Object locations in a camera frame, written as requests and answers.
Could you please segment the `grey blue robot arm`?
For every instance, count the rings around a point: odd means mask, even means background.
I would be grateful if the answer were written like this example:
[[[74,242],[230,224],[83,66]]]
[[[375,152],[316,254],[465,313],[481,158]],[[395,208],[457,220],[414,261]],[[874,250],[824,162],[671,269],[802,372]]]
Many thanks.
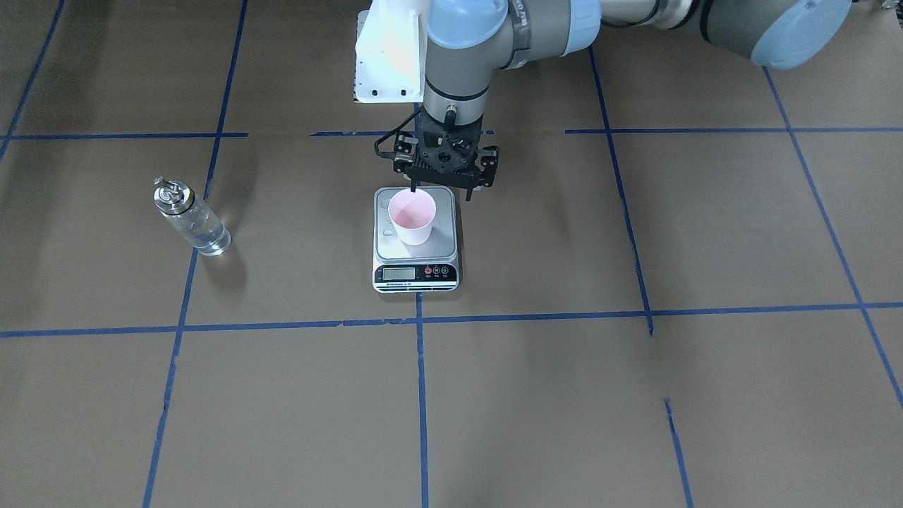
[[[425,96],[375,154],[421,183],[493,185],[500,150],[481,147],[490,81],[497,70],[573,54],[600,29],[654,26],[692,32],[766,68],[796,68],[818,54],[846,20],[849,1],[432,1],[426,20]]]

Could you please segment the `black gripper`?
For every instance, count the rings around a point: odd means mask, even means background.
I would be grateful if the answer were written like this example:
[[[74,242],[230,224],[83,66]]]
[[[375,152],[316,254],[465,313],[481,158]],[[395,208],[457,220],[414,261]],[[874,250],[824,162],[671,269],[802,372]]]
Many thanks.
[[[483,119],[452,126],[431,116],[422,116],[415,135],[400,130],[394,134],[393,170],[404,174],[415,193],[423,183],[465,189],[464,202],[470,202],[476,188],[493,186],[499,166],[499,148],[480,148]]]

